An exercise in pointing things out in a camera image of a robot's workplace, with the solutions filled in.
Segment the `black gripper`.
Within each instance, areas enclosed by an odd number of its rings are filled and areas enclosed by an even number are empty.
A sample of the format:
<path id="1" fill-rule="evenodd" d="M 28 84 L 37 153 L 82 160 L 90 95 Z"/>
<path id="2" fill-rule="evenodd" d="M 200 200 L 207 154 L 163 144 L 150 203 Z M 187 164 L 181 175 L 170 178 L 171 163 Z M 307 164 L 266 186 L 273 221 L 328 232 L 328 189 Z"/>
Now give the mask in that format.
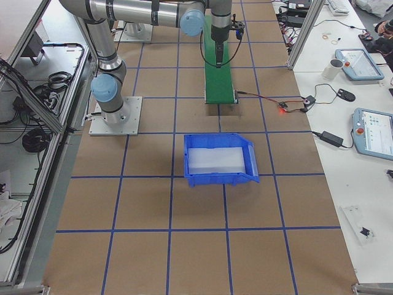
<path id="1" fill-rule="evenodd" d="M 221 68 L 224 56 L 224 42 L 228 40 L 230 26 L 211 26 L 211 39 L 215 42 L 216 68 Z"/>

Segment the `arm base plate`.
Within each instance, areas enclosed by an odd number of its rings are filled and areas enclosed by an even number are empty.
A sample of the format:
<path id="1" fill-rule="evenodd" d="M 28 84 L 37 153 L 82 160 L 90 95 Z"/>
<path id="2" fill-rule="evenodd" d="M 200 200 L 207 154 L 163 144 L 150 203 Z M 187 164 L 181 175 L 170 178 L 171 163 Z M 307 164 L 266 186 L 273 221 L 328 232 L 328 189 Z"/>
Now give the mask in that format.
<path id="1" fill-rule="evenodd" d="M 115 29 L 114 41 L 122 43 L 150 43 L 152 33 L 152 25 L 119 21 Z"/>
<path id="2" fill-rule="evenodd" d="M 92 116 L 89 134 L 92 136 L 137 135 L 142 109 L 141 96 L 124 96 L 122 108 L 114 113 L 102 112 L 98 103 Z"/>

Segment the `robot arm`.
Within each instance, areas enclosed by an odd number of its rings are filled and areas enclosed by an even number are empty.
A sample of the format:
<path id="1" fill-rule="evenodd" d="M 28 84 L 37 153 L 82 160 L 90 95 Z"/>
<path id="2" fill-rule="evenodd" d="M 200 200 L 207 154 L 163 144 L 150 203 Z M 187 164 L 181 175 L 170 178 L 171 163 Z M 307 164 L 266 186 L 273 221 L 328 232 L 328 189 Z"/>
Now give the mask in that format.
<path id="1" fill-rule="evenodd" d="M 125 62 L 117 47 L 121 42 L 152 41 L 155 27 L 177 28 L 188 37 L 199 37 L 204 61 L 205 102 L 238 102 L 230 72 L 227 41 L 231 31 L 243 37 L 231 1 L 62 1 L 61 5 L 78 20 L 98 59 L 101 74 L 125 77 Z"/>

